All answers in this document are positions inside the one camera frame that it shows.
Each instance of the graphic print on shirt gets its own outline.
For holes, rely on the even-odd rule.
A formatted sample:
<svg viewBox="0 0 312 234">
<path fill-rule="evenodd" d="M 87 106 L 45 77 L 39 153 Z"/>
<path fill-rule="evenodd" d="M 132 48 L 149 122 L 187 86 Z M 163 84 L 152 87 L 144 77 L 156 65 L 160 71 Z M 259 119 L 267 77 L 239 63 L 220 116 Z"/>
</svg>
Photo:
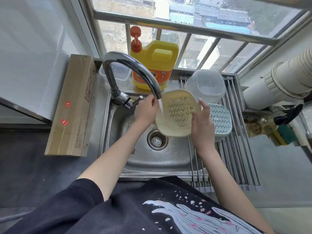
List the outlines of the graphic print on shirt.
<svg viewBox="0 0 312 234">
<path fill-rule="evenodd" d="M 212 207 L 213 211 L 229 221 L 210 216 L 211 210 L 208 212 L 197 212 L 183 204 L 174 206 L 169 202 L 163 202 L 161 200 L 147 200 L 143 204 L 153 204 L 163 207 L 153 210 L 152 213 L 164 213 L 171 216 L 182 234 L 262 233 L 239 217 L 216 207 Z"/>
</svg>

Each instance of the faucet handle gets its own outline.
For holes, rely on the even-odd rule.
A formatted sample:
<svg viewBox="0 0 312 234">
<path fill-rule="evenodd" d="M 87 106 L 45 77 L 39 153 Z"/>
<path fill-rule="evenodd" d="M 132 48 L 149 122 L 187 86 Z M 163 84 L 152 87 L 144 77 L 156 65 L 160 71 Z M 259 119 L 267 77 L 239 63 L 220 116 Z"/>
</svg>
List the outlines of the faucet handle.
<svg viewBox="0 0 312 234">
<path fill-rule="evenodd" d="M 138 104 L 139 101 L 143 100 L 143 96 L 140 95 L 139 97 L 137 97 L 136 99 L 134 98 L 130 98 L 129 101 L 125 104 L 125 106 L 130 109 L 133 106 L 135 106 L 136 104 Z"/>
</svg>

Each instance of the cardboard box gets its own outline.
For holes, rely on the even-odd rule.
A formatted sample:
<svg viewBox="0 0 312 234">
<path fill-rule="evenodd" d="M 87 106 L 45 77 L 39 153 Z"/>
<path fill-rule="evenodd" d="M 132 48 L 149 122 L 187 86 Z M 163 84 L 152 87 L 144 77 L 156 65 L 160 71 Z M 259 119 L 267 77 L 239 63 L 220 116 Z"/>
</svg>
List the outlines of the cardboard box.
<svg viewBox="0 0 312 234">
<path fill-rule="evenodd" d="M 81 156 L 95 73 L 91 56 L 71 55 L 45 155 Z"/>
</svg>

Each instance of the drain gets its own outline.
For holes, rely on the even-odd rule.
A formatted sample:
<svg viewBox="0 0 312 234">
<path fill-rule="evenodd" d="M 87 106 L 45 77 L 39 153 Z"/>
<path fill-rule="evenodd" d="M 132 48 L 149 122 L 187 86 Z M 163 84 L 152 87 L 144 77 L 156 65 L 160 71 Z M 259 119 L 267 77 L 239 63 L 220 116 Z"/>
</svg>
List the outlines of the drain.
<svg viewBox="0 0 312 234">
<path fill-rule="evenodd" d="M 153 130 L 147 137 L 147 142 L 152 149 L 161 150 L 168 144 L 168 138 L 164 136 L 159 130 Z"/>
</svg>

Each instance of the hand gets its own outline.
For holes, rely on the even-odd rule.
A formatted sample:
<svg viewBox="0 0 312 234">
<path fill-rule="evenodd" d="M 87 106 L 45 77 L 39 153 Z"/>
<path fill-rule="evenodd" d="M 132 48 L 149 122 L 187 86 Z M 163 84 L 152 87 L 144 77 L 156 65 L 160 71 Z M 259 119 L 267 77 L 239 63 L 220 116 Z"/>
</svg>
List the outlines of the hand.
<svg viewBox="0 0 312 234">
<path fill-rule="evenodd" d="M 158 100 L 150 94 L 136 106 L 135 120 L 146 128 L 149 127 L 155 121 L 158 107 Z"/>
<path fill-rule="evenodd" d="M 210 115 L 210 106 L 202 99 L 199 99 L 203 110 L 197 114 L 192 113 L 192 141 L 194 148 L 199 155 L 204 155 L 207 151 L 215 149 L 215 126 Z"/>
</svg>

